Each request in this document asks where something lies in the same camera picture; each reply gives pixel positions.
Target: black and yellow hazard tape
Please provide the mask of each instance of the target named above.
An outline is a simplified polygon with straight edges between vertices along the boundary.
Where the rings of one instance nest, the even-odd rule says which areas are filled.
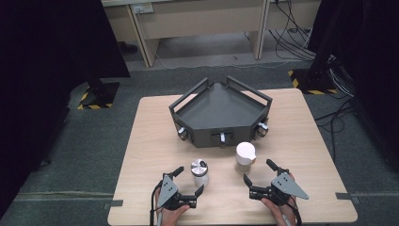
[[[294,88],[298,88],[299,82],[296,79],[296,77],[294,76],[294,72],[289,71],[288,75],[290,75],[290,78],[291,78],[291,81],[293,82]],[[326,90],[313,89],[313,90],[302,90],[302,93],[304,93],[304,94],[335,94],[335,93],[337,93],[337,90],[336,89],[326,89]]]
[[[77,107],[77,109],[82,110],[82,109],[103,109],[103,108],[110,108],[112,106],[112,103],[107,103],[105,105],[95,105],[93,103],[90,104],[85,104],[85,101],[88,99],[89,96],[89,92],[90,92],[90,88],[86,89],[86,92],[83,94],[82,99],[80,101],[79,106]]]

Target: gray carpet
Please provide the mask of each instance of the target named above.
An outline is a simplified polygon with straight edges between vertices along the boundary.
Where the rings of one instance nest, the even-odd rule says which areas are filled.
[[[224,81],[227,75],[255,89],[291,88],[287,72],[309,66],[306,62],[290,62],[270,69],[203,67],[131,72],[131,78],[104,79],[119,81],[120,88],[114,105],[100,110],[78,110],[87,85],[77,87],[71,93],[71,112],[50,152],[51,164],[30,174],[0,225],[107,225],[108,204],[140,98],[183,94],[204,77]],[[336,111],[347,100],[336,99],[342,96],[306,95],[305,99],[312,115],[318,118]],[[349,225],[397,225],[399,174],[385,162],[356,112],[336,120],[334,127],[337,131],[343,129],[334,135],[336,166],[347,190],[358,202],[355,207],[359,219]],[[332,156],[331,134],[323,128],[320,132]]]

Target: white cup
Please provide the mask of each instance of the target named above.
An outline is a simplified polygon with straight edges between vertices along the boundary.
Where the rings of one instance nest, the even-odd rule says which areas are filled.
[[[255,163],[255,147],[249,142],[241,142],[237,145],[235,154],[235,169],[239,173],[250,172],[252,164]]]

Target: black backdrop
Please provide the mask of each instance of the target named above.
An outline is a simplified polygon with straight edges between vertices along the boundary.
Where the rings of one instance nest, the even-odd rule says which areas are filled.
[[[50,151],[70,92],[129,73],[100,0],[39,0],[0,2],[0,75],[1,218]]]
[[[399,170],[399,13],[393,0],[346,0],[331,45],[354,80],[352,102],[387,161]],[[323,0],[310,49],[318,48],[336,0]]]

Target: light wood tabletop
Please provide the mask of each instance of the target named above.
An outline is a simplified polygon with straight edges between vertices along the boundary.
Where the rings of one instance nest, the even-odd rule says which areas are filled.
[[[300,90],[261,92],[273,98],[273,103],[268,134],[251,142],[257,155],[248,174],[253,185],[270,186],[277,177],[265,163],[272,159],[279,167],[289,169],[309,195],[308,200],[296,201],[304,223],[355,221],[358,214],[352,202],[337,200],[336,193],[346,193],[346,189]],[[197,208],[186,211],[179,225],[274,224],[270,211],[248,197],[243,176],[234,169],[235,147],[198,149],[177,136],[168,106],[179,97],[140,100],[113,199],[123,204],[111,207],[108,223],[149,225],[154,187],[164,172],[180,166],[184,171],[174,183],[183,195],[193,195],[197,188],[190,165],[201,158],[209,166],[209,185],[198,198]]]

